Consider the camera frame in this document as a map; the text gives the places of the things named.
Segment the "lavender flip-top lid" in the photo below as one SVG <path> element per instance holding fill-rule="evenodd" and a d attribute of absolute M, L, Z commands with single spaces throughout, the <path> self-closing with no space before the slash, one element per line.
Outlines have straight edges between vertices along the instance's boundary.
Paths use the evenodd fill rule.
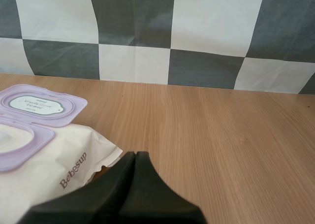
<path fill-rule="evenodd" d="M 87 104 L 83 98 L 33 85 L 14 85 L 0 92 L 1 114 L 51 127 L 68 125 Z"/>
<path fill-rule="evenodd" d="M 42 127 L 64 127 L 87 105 L 83 98 L 32 85 L 14 85 L 0 92 L 0 124 L 24 129 L 32 140 L 21 148 L 0 153 L 0 171 L 15 169 L 48 142 L 55 132 Z"/>

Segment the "checkered backdrop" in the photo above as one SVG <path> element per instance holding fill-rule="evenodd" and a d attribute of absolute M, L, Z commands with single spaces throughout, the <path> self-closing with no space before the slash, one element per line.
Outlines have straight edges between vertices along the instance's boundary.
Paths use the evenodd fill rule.
<path fill-rule="evenodd" d="M 315 94 L 315 0 L 0 0 L 0 72 Z"/>

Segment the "white wipe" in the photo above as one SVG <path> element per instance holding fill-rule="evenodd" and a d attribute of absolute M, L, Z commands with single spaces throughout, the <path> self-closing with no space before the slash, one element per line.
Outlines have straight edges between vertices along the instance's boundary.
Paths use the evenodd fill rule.
<path fill-rule="evenodd" d="M 84 186 L 102 165 L 114 164 L 122 153 L 90 127 L 70 124 L 52 129 L 56 137 L 37 154 L 15 170 L 0 172 L 0 224 L 17 223 L 31 206 Z"/>
<path fill-rule="evenodd" d="M 31 133 L 26 130 L 0 124 L 0 153 L 18 149 L 31 139 Z"/>

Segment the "tabletop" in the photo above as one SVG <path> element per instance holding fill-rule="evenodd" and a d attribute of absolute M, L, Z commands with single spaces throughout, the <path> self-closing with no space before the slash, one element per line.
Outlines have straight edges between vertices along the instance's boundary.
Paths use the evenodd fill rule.
<path fill-rule="evenodd" d="M 85 98 L 74 123 L 148 151 L 210 224 L 315 223 L 315 96 L 0 74 Z"/>

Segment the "white square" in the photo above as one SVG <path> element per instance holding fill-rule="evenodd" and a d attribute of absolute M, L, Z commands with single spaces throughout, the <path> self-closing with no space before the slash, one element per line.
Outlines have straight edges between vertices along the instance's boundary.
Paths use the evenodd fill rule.
<path fill-rule="evenodd" d="M 16 0 L 23 39 L 98 43 L 91 0 Z"/>
<path fill-rule="evenodd" d="M 101 80 L 167 84 L 170 49 L 99 45 Z"/>
<path fill-rule="evenodd" d="M 0 72 L 34 75 L 24 52 L 23 40 L 0 38 Z"/>
<path fill-rule="evenodd" d="M 298 94 L 315 73 L 315 63 L 245 58 L 234 89 Z"/>
<path fill-rule="evenodd" d="M 172 49 L 245 57 L 262 0 L 174 0 Z"/>

